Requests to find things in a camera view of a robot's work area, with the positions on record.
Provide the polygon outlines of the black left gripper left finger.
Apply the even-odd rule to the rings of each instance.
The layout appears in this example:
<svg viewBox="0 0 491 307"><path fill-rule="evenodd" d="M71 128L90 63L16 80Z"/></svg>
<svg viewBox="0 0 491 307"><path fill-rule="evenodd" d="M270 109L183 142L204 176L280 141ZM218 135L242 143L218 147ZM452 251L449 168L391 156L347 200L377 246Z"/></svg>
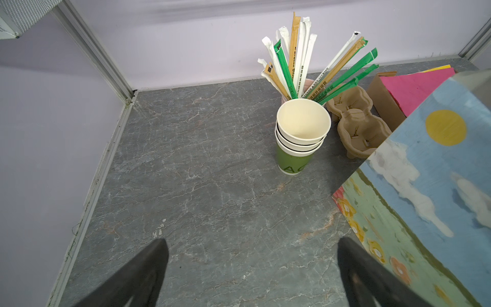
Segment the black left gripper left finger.
<svg viewBox="0 0 491 307"><path fill-rule="evenodd" d="M169 260L165 239L155 239L76 306L155 306Z"/></svg>

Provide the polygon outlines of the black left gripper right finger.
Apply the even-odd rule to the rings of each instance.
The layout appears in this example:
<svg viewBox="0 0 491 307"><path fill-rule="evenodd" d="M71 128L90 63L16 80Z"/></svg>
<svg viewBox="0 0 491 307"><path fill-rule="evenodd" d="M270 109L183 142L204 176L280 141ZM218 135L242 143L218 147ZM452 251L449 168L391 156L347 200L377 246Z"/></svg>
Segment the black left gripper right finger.
<svg viewBox="0 0 491 307"><path fill-rule="evenodd" d="M430 306L349 237L339 240L337 260L350 306Z"/></svg>

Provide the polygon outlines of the green white paper bag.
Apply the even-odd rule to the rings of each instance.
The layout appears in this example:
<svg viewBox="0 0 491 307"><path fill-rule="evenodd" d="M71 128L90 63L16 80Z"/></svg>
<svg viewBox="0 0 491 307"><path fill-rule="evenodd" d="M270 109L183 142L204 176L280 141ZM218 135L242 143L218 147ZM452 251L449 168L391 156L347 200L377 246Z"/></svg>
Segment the green white paper bag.
<svg viewBox="0 0 491 307"><path fill-rule="evenodd" d="M490 305L490 70L442 83L332 196L363 248L432 306Z"/></svg>

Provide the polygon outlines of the paper cups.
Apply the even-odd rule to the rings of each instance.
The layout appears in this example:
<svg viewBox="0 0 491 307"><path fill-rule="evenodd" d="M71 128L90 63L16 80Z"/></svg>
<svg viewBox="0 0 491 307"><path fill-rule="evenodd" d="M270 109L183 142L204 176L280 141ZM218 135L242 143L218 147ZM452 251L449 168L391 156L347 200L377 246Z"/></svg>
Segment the paper cups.
<svg viewBox="0 0 491 307"><path fill-rule="evenodd" d="M304 98L283 103L274 131L278 168L291 176L303 171L330 129L331 116L321 104Z"/></svg>

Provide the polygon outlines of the brown pulp cup carrier stack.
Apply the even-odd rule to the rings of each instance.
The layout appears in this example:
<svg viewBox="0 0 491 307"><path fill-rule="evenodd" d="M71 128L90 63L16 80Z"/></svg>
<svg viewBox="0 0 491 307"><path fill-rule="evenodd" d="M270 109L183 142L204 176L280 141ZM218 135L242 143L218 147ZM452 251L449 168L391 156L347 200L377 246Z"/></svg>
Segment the brown pulp cup carrier stack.
<svg viewBox="0 0 491 307"><path fill-rule="evenodd" d="M372 113L372 107L372 99L360 86L325 104L338 124L337 132L349 159L368 158L392 133L386 122Z"/></svg>

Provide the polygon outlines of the pink straw holder cup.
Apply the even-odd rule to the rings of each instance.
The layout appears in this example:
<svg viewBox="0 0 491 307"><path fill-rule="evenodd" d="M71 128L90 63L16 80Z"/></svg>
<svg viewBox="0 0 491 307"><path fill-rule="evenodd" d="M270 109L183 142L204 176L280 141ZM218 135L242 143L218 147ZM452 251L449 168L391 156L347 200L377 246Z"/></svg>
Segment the pink straw holder cup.
<svg viewBox="0 0 491 307"><path fill-rule="evenodd" d="M307 92L308 88L314 83L313 79L306 79L304 83L304 93ZM282 97L281 98L281 103L284 104L286 101L288 101L287 98Z"/></svg>

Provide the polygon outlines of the bundle of wrapped straws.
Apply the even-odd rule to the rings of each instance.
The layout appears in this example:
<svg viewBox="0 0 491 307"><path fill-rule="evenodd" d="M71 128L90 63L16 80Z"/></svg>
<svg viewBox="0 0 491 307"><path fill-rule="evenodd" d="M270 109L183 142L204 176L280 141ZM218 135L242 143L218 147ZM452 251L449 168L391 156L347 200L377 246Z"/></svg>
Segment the bundle of wrapped straws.
<svg viewBox="0 0 491 307"><path fill-rule="evenodd" d="M317 38L318 35L312 32L311 19L296 13L293 13L291 28L281 27L274 39L262 38L269 60L258 59L262 66L260 75L288 101L304 98L323 106L337 95L358 86L360 81L379 68L373 62L378 57L378 49L374 48L349 69L341 71L368 45L361 32L354 31L304 93Z"/></svg>

